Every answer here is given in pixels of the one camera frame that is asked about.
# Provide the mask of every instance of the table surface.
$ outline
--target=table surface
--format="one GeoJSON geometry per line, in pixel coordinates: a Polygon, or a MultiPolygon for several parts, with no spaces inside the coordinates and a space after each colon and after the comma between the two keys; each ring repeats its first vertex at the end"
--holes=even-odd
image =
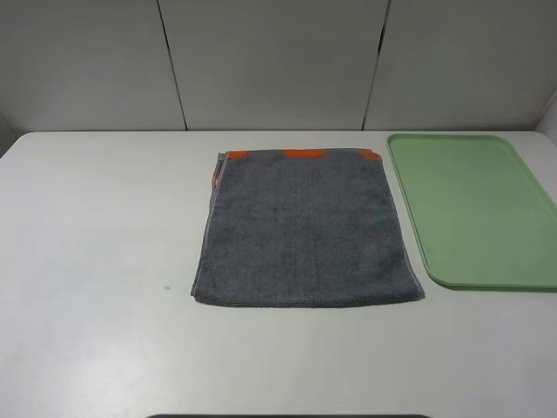
{"type": "MultiPolygon", "coordinates": [[[[557,411],[557,293],[453,291],[426,275],[393,132],[43,132],[0,159],[0,416],[557,411]],[[190,296],[218,152],[372,148],[417,302],[211,307],[190,296]]],[[[557,147],[508,139],[557,200],[557,147]]]]}

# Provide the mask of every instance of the green tray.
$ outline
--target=green tray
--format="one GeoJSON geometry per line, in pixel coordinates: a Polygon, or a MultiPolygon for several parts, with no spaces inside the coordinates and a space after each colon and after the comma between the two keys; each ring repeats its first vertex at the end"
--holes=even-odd
{"type": "Polygon", "coordinates": [[[387,144],[435,281],[557,289],[557,207],[505,139],[397,134],[387,144]]]}

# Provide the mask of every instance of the folded towel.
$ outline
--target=folded towel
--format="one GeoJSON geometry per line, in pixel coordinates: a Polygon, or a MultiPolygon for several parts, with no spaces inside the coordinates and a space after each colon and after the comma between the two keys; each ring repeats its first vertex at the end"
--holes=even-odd
{"type": "Polygon", "coordinates": [[[213,185],[197,301],[357,307],[423,298],[375,152],[227,152],[213,185]]]}

